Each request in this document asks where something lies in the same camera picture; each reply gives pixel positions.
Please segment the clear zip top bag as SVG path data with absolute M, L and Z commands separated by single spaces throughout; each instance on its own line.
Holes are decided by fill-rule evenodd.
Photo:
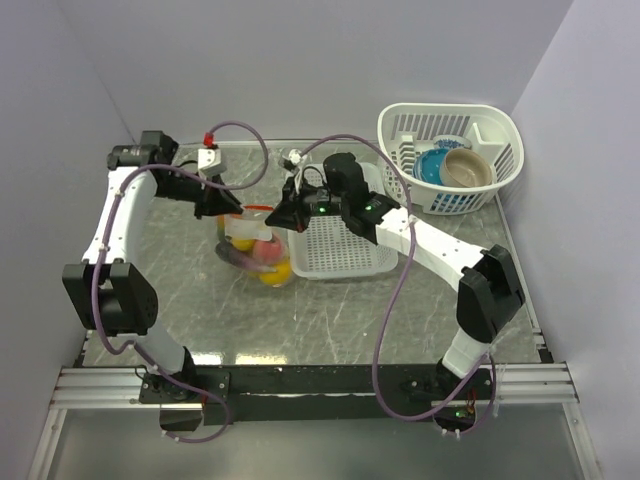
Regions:
M 266 224 L 272 211 L 270 206 L 253 204 L 240 214 L 218 216 L 215 253 L 222 262 L 278 288 L 294 274 L 287 242 L 279 230 Z

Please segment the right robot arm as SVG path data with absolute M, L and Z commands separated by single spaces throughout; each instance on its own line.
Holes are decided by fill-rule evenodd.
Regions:
M 441 360 L 437 384 L 449 398 L 463 396 L 473 384 L 472 369 L 525 303 L 511 253 L 500 245 L 485 249 L 466 243 L 418 219 L 372 190 L 351 153 L 324 160 L 320 186 L 306 179 L 299 152 L 280 164 L 288 177 L 267 225 L 302 233 L 314 217 L 337 217 L 352 234 L 405 255 L 456 292 L 458 330 Z

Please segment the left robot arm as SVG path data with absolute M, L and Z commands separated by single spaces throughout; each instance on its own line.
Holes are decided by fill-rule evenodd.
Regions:
M 143 222 L 154 198 L 191 203 L 196 218 L 240 212 L 224 187 L 225 170 L 211 133 L 197 153 L 196 171 L 174 165 L 177 142 L 145 131 L 137 145 L 118 145 L 107 156 L 108 189 L 93 239 L 80 262 L 63 268 L 62 282 L 82 325 L 105 349 L 136 351 L 149 368 L 145 383 L 174 402 L 188 401 L 199 386 L 189 350 L 158 321 L 158 295 L 136 267 Z

